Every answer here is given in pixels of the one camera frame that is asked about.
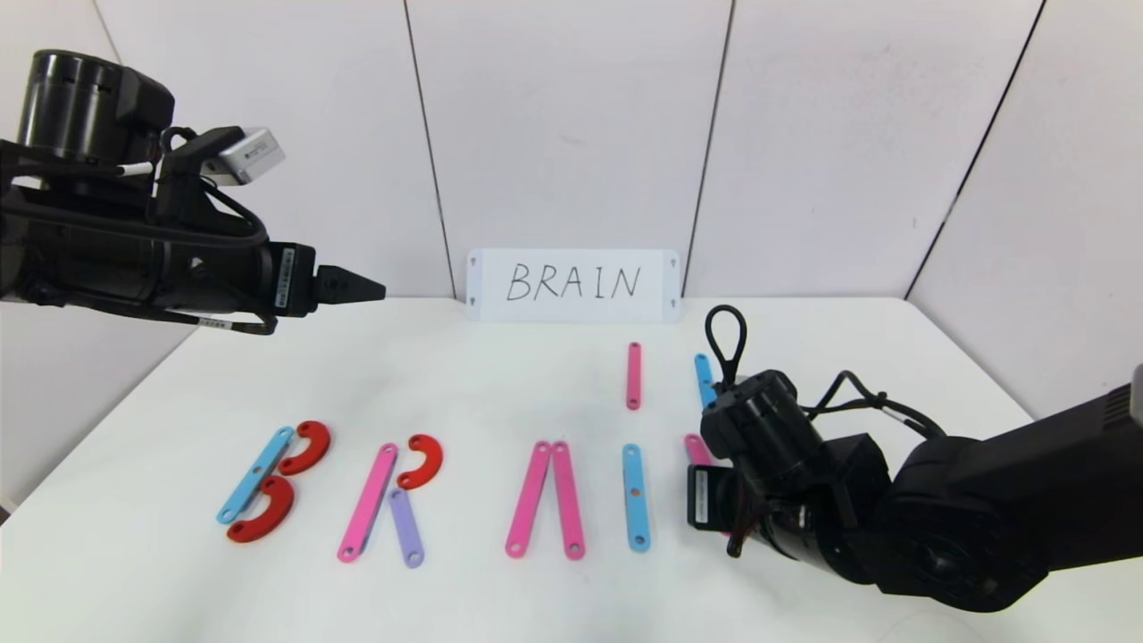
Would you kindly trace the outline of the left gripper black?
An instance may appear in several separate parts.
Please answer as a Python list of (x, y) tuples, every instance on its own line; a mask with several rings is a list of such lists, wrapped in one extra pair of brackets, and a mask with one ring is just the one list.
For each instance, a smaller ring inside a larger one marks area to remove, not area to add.
[(305, 318), (317, 305), (387, 297), (385, 286), (360, 274), (322, 265), (313, 278), (314, 268), (314, 249), (295, 243), (179, 249), (171, 254), (171, 310)]

